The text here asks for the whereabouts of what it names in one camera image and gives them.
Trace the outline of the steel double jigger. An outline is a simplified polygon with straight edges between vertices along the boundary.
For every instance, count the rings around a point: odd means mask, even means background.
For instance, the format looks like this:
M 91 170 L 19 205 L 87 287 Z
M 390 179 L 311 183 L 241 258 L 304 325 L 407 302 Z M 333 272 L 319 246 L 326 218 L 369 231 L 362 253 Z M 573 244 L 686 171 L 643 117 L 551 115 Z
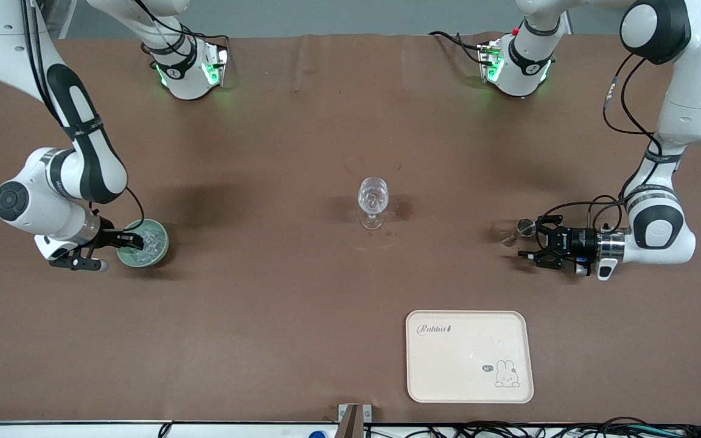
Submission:
M 517 244 L 519 238 L 532 237 L 536 232 L 535 222 L 528 218 L 522 218 L 515 223 L 515 227 L 512 228 L 511 232 L 501 239 L 501 244 L 505 247 L 513 247 Z

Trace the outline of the clear ice cubes pile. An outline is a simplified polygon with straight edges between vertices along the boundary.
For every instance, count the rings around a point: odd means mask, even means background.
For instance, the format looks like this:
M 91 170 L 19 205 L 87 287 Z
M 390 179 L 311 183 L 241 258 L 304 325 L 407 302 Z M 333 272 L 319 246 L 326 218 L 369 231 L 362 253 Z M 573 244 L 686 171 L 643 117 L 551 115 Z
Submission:
M 159 228 L 140 227 L 134 233 L 144 239 L 144 249 L 131 251 L 121 249 L 119 258 L 125 265 L 131 267 L 147 267 L 159 263 L 166 256 L 168 239 Z

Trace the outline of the clear wine glass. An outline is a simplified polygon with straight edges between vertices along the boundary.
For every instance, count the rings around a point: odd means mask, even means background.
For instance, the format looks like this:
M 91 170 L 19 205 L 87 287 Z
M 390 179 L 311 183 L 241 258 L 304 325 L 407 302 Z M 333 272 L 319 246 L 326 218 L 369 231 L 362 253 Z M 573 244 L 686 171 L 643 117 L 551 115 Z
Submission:
M 380 228 L 385 220 L 385 210 L 389 204 L 389 189 L 384 179 L 365 178 L 358 191 L 358 206 L 364 213 L 360 219 L 367 230 Z

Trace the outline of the pale green ceramic bowl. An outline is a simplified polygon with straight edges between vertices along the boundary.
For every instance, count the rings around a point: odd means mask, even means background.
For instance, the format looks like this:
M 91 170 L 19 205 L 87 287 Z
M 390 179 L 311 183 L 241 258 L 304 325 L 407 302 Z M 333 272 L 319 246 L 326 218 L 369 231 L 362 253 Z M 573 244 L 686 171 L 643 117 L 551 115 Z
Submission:
M 167 229 L 161 222 L 146 218 L 142 224 L 138 221 L 132 222 L 126 228 L 136 235 L 142 237 L 144 248 L 142 250 L 133 248 L 120 248 L 116 250 L 119 260 L 129 267 L 149 267 L 158 264 L 167 255 L 170 239 Z

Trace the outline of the brown table cover sheet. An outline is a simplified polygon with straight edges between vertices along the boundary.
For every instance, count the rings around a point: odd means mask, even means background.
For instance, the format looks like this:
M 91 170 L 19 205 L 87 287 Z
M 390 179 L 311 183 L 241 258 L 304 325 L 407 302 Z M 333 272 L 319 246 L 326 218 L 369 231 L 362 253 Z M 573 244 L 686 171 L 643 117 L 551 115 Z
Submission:
M 616 37 L 569 36 L 537 94 L 480 84 L 425 36 L 232 41 L 229 89 L 174 98 L 133 40 L 59 41 L 105 121 L 165 261 L 50 267 L 0 221 L 0 420 L 304 420 L 337 405 L 384 422 L 701 423 L 701 146 L 674 185 L 697 237 L 676 266 L 608 281 L 538 269 L 503 230 L 615 196 L 645 138 L 609 130 Z M 0 183 L 67 146 L 0 83 Z M 365 178 L 383 225 L 361 224 Z M 419 404 L 406 390 L 414 310 L 512 310 L 528 326 L 526 404 Z

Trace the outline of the cream rabbit print tray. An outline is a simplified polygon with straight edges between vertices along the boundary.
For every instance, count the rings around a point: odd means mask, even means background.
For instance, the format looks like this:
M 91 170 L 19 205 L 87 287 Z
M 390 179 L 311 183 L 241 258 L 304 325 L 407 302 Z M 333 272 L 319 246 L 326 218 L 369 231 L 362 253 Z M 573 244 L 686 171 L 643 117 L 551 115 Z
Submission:
M 405 321 L 406 385 L 421 404 L 526 404 L 528 328 L 517 311 L 416 310 Z

